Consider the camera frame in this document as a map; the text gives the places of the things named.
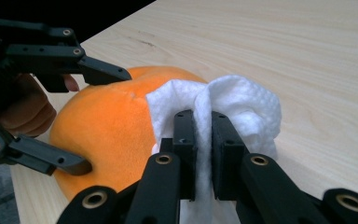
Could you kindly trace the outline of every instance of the light wood surface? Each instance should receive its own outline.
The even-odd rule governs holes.
[[[358,192],[358,1],[158,0],[82,47],[126,68],[175,65],[207,80],[258,82],[281,100],[283,170],[317,198]],[[49,97],[60,110],[72,95]],[[21,223],[55,223],[68,202],[54,178],[19,165],[12,175]]]

